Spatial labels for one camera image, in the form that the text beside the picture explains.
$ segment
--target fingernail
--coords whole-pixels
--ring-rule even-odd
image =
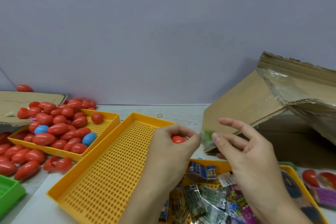
[[[211,135],[212,141],[217,142],[221,136],[218,133],[212,133]]]

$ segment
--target green plastic tray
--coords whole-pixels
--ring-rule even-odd
[[[0,175],[0,218],[26,193],[16,180]]]

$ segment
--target white table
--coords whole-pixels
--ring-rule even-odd
[[[103,105],[98,110],[114,112],[120,114],[120,119],[124,120],[130,113],[138,112],[152,117],[162,114],[161,119],[172,121],[187,126],[196,132],[200,132],[202,127],[203,111],[208,105],[155,105],[155,106],[118,106]],[[204,154],[200,147],[192,158],[217,159],[214,156]],[[46,192],[62,178],[61,174],[54,173],[46,175],[40,172],[29,180],[29,184],[24,184],[28,195],[2,220],[1,224],[76,224],[72,217],[62,211],[52,200],[46,197]],[[330,224],[336,223],[336,212],[323,209]]]

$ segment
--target cardboard box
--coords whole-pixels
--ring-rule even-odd
[[[205,129],[239,134],[221,117],[255,127],[279,161],[336,169],[336,71],[263,52],[257,68],[205,111]],[[217,153],[211,143],[207,153]]]
[[[28,108],[33,101],[50,102],[55,105],[62,104],[66,99],[65,94],[48,94],[36,92],[16,92],[16,91],[0,91],[0,124],[7,124],[13,127],[30,124],[30,119],[19,119],[16,113],[20,108]],[[14,113],[15,117],[7,117],[6,114]]]

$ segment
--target blue plastic egg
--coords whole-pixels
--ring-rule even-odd
[[[88,133],[84,138],[83,138],[83,144],[86,146],[90,146],[94,140],[96,140],[97,134],[95,132]]]
[[[46,125],[39,125],[36,129],[35,129],[35,131],[34,131],[34,133],[37,135],[37,134],[40,134],[40,133],[47,133],[47,129],[48,129],[49,127],[48,126],[46,126]]]

